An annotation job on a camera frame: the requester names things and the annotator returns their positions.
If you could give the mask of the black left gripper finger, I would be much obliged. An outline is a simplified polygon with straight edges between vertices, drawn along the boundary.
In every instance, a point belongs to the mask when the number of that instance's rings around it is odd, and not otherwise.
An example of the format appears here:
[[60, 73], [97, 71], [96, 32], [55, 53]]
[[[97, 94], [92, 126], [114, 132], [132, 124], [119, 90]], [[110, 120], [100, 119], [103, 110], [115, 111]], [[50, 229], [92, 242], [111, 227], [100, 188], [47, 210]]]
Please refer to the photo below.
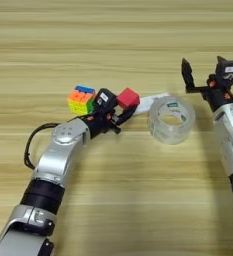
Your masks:
[[118, 120], [116, 122], [117, 126], [122, 125], [123, 123], [125, 123], [128, 119], [130, 119], [133, 114], [135, 113], [137, 109], [137, 106], [130, 106], [128, 108], [126, 108], [119, 116], [118, 116]]

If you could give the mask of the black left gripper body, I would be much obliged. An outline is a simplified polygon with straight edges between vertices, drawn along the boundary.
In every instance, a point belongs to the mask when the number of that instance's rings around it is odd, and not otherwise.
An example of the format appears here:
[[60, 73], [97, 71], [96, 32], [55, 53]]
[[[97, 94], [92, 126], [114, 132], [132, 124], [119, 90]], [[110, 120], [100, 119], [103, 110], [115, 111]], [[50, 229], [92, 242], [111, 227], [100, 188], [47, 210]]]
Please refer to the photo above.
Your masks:
[[115, 124], [113, 117], [115, 111], [96, 111], [85, 117], [85, 124], [90, 131], [90, 138], [93, 139], [102, 133], [107, 133], [112, 130], [116, 134], [121, 132], [121, 129]]

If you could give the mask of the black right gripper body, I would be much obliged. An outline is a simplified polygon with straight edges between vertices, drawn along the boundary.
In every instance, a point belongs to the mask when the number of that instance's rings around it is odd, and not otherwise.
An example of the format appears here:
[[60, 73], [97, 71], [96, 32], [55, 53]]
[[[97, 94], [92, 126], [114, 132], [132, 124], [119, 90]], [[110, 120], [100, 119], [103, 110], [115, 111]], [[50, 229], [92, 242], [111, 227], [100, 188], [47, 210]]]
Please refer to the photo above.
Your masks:
[[215, 112], [220, 107], [233, 103], [233, 94], [230, 86], [223, 86], [216, 80], [207, 80], [206, 86], [196, 87], [193, 83], [186, 84], [187, 93], [200, 93]]

